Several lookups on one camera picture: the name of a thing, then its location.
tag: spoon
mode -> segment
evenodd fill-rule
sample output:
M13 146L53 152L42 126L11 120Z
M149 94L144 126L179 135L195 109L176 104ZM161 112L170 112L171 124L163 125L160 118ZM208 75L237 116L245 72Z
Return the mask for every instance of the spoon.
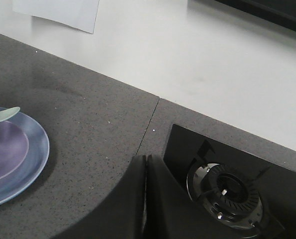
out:
M0 111L0 122L8 120L9 118L16 115L20 110L20 107L13 107L10 109L6 109L3 111Z

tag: burner ring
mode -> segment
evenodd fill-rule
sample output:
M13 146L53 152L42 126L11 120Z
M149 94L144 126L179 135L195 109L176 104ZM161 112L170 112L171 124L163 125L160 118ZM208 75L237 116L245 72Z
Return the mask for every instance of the burner ring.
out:
M218 210L233 217L248 216L259 203L259 192L252 181L226 165L213 166L201 183L201 190L212 190L206 198Z

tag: speckled countertop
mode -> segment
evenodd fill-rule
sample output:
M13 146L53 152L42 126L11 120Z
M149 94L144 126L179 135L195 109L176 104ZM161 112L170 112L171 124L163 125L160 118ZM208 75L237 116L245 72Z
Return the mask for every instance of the speckled countertop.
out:
M45 128L49 161L0 206L0 239L48 239L92 211L133 155L163 154L172 123L296 171L296 152L0 35L0 106Z

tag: white wall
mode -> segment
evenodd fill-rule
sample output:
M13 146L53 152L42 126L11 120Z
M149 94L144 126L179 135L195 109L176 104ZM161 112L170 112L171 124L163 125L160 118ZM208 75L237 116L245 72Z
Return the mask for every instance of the white wall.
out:
M273 23L213 0L101 0L91 35L0 0L0 33L296 150L296 33Z

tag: white paper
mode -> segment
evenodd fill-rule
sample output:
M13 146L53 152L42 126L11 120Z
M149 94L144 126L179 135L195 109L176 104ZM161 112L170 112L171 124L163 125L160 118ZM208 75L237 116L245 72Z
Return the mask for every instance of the white paper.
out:
M99 0L13 0L13 11L93 33Z

